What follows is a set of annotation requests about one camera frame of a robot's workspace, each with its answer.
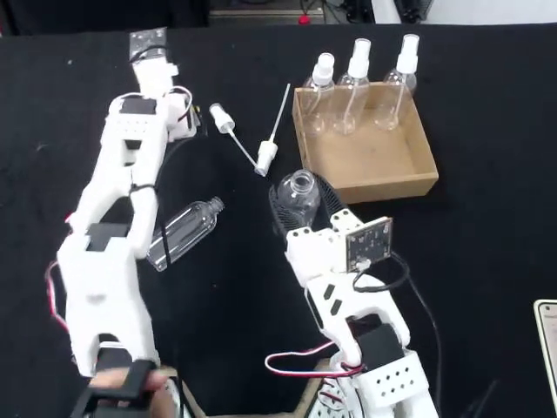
spray bottle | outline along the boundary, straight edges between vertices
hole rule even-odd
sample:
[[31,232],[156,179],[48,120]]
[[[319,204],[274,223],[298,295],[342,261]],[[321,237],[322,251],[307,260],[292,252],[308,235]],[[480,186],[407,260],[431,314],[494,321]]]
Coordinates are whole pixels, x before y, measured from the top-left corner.
[[385,91],[373,114],[375,124],[381,129],[396,128],[408,111],[417,86],[418,43],[418,35],[404,36],[397,66],[385,77]]
[[309,91],[304,92],[300,105],[308,135],[318,136],[329,127],[328,116],[334,93],[333,66],[333,55],[327,52],[319,55],[312,75],[304,83]]
[[366,106],[369,80],[369,51],[372,43],[369,39],[359,38],[354,42],[354,51],[348,71],[337,83],[340,93],[334,104],[332,123],[335,131],[344,135],[356,131]]

bottle neck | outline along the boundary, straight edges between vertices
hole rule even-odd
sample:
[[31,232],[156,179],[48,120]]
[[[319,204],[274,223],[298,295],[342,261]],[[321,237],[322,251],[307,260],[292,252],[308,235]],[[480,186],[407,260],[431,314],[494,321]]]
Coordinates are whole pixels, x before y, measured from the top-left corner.
[[298,170],[290,178],[290,187],[297,194],[308,194],[315,184],[312,174],[306,170]]

circuit board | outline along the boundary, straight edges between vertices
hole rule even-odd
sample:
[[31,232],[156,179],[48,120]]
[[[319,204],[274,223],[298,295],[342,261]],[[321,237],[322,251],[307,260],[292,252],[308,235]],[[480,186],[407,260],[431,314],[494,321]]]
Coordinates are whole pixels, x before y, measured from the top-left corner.
[[346,235],[346,271],[355,272],[357,265],[372,264],[391,256],[393,218],[379,218]]

person's hand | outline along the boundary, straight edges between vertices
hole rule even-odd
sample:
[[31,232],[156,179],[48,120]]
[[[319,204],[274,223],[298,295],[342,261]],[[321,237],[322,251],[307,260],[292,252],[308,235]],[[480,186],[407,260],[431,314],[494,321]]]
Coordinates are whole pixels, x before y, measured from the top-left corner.
[[[127,368],[113,368],[97,373],[90,381],[90,385],[97,388],[120,388],[124,384]],[[151,401],[151,418],[174,418],[176,407],[164,385],[168,376],[160,371],[151,372],[145,383],[145,390],[154,392]]]

white wire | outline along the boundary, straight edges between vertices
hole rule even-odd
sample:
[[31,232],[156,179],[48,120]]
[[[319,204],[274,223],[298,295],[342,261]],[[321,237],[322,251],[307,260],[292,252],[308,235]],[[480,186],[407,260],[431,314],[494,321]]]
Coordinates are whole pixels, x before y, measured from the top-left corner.
[[402,83],[400,83],[399,97],[397,98],[397,104],[394,107],[394,113],[392,114],[392,117],[395,119],[396,123],[399,122],[400,106],[402,105],[402,96],[404,95],[405,88],[406,88],[406,74],[402,74]]
[[232,137],[232,139],[234,139],[234,142],[236,142],[236,145],[238,146],[238,148],[240,150],[242,150],[245,157],[250,160],[250,162],[253,164],[253,166],[255,167],[255,169],[257,171],[258,165],[255,163],[255,161],[253,161],[252,156],[250,154],[248,154],[248,152],[245,150],[245,148],[242,146],[242,144],[240,144],[240,141],[238,141],[238,138],[236,138],[236,135],[234,134],[234,131],[232,129],[229,129],[228,134]]
[[174,92],[172,90],[180,90],[188,96],[189,100],[187,106],[185,107],[184,115],[187,114],[187,112],[191,109],[191,104],[193,103],[193,94],[191,94],[191,91],[189,91],[182,85],[174,85],[168,92],[172,94]]
[[350,95],[350,99],[348,100],[348,104],[346,105],[345,116],[342,118],[342,125],[343,131],[346,132],[346,120],[348,119],[348,113],[350,113],[350,109],[352,108],[352,104],[354,103],[354,98],[356,98],[356,86],[352,88],[352,94]]
[[275,120],[275,125],[272,128],[271,136],[269,140],[274,142],[275,134],[277,133],[277,128],[279,127],[280,118],[282,117],[282,112],[285,109],[286,99],[288,98],[288,93],[290,92],[290,83],[286,85],[285,95],[282,97],[282,103],[280,104],[280,109],[278,110],[277,119]]

